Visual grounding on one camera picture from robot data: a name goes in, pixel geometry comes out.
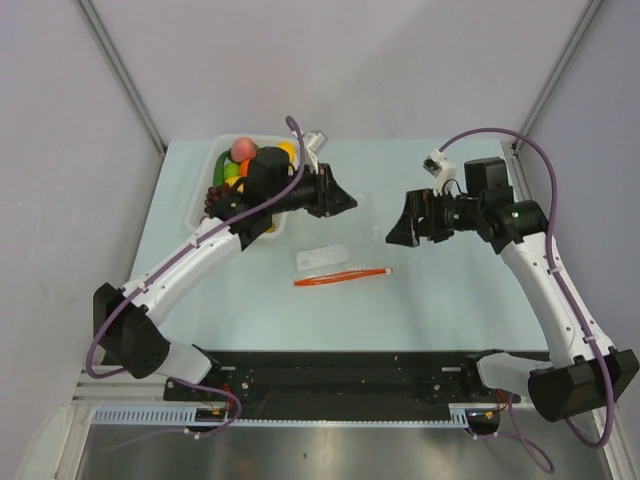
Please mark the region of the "orange toy orange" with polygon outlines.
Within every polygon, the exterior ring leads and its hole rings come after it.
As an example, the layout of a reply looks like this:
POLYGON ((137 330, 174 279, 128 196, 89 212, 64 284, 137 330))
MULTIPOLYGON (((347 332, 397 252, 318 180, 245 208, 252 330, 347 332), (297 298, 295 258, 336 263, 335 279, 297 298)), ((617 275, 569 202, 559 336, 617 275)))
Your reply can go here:
POLYGON ((250 159, 246 159, 240 164, 240 176, 241 177, 246 177, 248 175, 250 163, 251 163, 251 160, 250 159))

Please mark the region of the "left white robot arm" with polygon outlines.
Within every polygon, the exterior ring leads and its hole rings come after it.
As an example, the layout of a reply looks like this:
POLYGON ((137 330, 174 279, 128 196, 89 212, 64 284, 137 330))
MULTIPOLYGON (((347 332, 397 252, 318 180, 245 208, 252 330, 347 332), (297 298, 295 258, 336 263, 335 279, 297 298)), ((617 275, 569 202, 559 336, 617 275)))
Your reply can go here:
POLYGON ((117 361, 120 372, 136 379, 159 374, 183 380, 197 398, 214 397, 221 387, 214 360, 200 348, 171 341, 160 332, 168 313, 209 270, 265 233, 275 215, 304 210, 329 218, 356 205, 328 164, 293 165, 282 148, 258 149, 246 174, 208 206, 206 218, 173 254, 119 288, 105 283, 96 290, 87 374, 101 378, 93 358, 96 349, 102 348, 117 361))

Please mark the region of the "yellow toy bell pepper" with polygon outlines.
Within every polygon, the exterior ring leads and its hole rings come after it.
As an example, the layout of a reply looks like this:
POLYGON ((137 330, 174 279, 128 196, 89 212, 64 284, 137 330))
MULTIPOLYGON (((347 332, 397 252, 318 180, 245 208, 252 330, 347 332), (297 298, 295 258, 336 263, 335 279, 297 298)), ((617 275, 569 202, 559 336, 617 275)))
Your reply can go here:
POLYGON ((277 147, 283 150, 287 154, 289 164, 292 166, 293 169, 296 169, 297 168, 297 152, 296 152, 295 146, 290 142, 283 141, 283 142, 280 142, 277 145, 277 147))

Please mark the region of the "clear zip top bag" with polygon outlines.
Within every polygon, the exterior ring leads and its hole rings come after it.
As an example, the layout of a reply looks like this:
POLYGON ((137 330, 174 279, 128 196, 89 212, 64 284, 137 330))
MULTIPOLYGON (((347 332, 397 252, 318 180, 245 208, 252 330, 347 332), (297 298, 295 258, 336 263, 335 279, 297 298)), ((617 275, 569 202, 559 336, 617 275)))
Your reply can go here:
POLYGON ((334 217, 304 211, 286 227, 287 281, 315 287, 389 276, 394 272, 372 197, 359 193, 357 206, 334 217))

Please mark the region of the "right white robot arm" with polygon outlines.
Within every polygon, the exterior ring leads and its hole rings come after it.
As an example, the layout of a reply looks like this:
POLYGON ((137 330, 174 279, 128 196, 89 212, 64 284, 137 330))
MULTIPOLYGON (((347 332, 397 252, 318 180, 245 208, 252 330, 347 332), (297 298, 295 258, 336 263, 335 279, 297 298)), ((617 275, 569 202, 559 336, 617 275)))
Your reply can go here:
POLYGON ((465 192, 453 195, 456 167, 433 151, 424 161, 435 188, 407 192, 389 244, 439 243, 473 231, 511 270, 541 326, 546 362, 492 349, 463 362, 461 388, 473 401, 496 389, 529 399, 547 421, 567 420, 616 402, 639 372, 630 350, 618 349, 592 319, 564 272, 549 222, 538 203, 517 201, 504 160, 465 163, 465 192))

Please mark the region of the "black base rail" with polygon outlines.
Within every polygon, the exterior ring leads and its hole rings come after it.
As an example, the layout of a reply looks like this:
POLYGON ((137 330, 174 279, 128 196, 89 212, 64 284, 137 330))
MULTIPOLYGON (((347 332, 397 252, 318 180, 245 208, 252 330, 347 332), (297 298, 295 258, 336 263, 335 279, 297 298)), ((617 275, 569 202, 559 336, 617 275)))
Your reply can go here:
POLYGON ((213 403, 223 389, 248 421, 427 422, 450 419, 453 404, 499 408, 504 389, 472 388, 466 351, 213 351, 217 364, 200 389, 174 380, 163 398, 213 403))

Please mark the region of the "green toy cucumber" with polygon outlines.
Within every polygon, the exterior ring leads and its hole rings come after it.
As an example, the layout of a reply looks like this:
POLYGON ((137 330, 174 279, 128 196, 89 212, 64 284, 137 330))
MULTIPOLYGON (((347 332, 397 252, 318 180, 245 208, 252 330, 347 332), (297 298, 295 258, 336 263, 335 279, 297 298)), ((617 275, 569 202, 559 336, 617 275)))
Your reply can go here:
POLYGON ((231 158, 231 150, 223 151, 218 157, 214 165, 212 186, 217 187, 224 183, 224 168, 226 162, 231 158))

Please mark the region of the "white plastic basket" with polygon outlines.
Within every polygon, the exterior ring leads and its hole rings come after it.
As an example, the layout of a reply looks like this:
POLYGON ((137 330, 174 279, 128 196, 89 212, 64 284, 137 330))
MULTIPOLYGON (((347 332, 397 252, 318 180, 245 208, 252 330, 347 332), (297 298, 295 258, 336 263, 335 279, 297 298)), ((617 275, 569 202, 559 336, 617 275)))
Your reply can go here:
POLYGON ((204 164, 200 171, 200 175, 196 182, 195 189, 186 214, 186 225, 189 229, 195 230, 201 219, 205 216, 205 196, 210 187, 213 186, 214 170, 218 158, 227 150, 229 150, 234 141, 240 137, 249 137, 258 147, 279 146, 281 143, 290 143, 293 145, 296 155, 294 157, 295 167, 299 166, 299 144, 294 137, 284 137, 277 135, 250 135, 240 134, 223 134, 216 137, 208 150, 204 164))

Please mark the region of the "pink toy peach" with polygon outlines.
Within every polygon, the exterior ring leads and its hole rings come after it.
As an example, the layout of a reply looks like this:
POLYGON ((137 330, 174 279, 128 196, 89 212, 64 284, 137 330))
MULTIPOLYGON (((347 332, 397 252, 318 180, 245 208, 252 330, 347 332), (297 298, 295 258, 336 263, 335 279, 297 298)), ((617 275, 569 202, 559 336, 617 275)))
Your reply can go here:
POLYGON ((236 138, 230 148, 231 160, 235 163, 242 163, 245 160, 253 159, 256 156, 258 147, 255 142, 247 136, 236 138))

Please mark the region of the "light green toy lime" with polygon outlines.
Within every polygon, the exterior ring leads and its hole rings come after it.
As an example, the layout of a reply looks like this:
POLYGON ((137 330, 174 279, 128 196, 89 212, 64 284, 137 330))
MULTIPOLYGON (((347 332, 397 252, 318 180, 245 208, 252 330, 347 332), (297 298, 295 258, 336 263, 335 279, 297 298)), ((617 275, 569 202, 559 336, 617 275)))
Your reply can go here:
POLYGON ((241 175, 241 166, 235 162, 228 162, 223 168, 223 179, 227 180, 232 177, 239 177, 241 175))

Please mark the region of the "purple toy grapes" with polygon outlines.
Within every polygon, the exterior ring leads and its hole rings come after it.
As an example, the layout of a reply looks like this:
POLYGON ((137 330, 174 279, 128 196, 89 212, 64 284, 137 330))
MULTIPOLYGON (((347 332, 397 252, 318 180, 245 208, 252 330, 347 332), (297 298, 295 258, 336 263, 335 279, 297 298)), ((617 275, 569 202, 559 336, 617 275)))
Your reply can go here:
POLYGON ((226 182, 218 186, 209 187, 204 200, 204 212, 210 215, 215 205, 228 194, 230 185, 226 182))

